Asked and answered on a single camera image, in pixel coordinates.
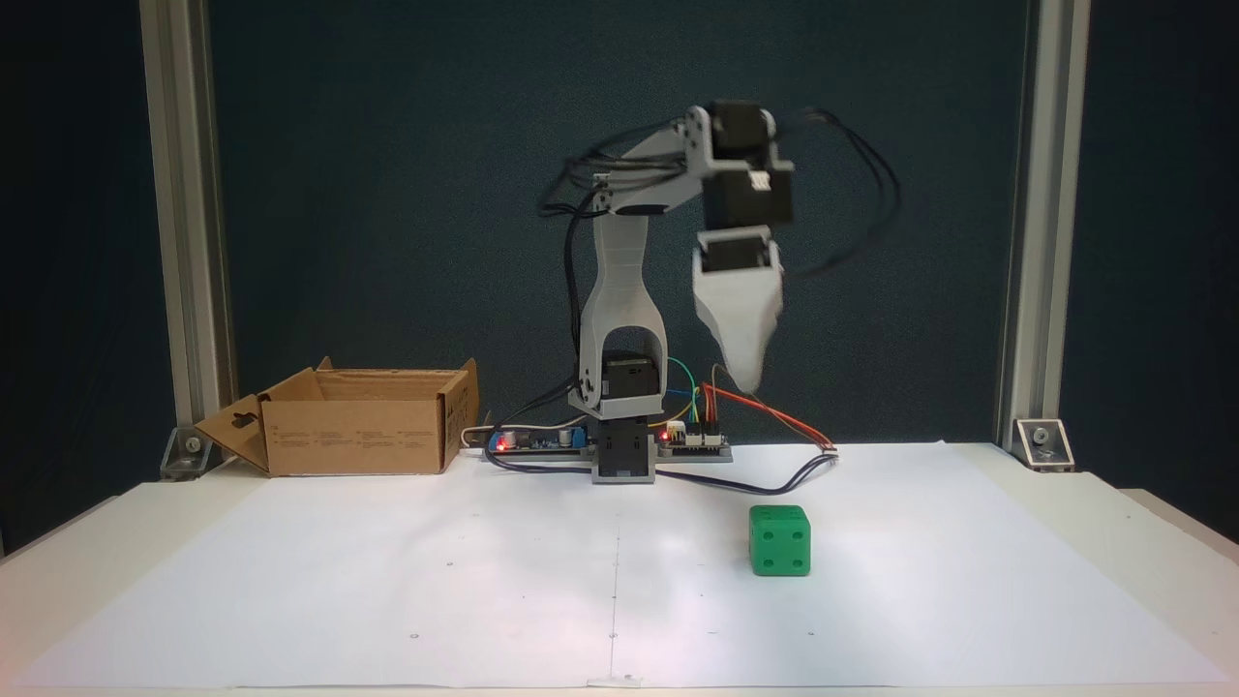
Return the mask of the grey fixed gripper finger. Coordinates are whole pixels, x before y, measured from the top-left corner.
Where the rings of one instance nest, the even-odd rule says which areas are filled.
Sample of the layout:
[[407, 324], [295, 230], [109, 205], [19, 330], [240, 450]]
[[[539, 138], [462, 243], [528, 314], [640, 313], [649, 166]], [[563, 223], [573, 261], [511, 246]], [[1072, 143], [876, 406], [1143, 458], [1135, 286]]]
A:
[[760, 385], [783, 308], [778, 275], [695, 275], [696, 314], [711, 332], [737, 385]]

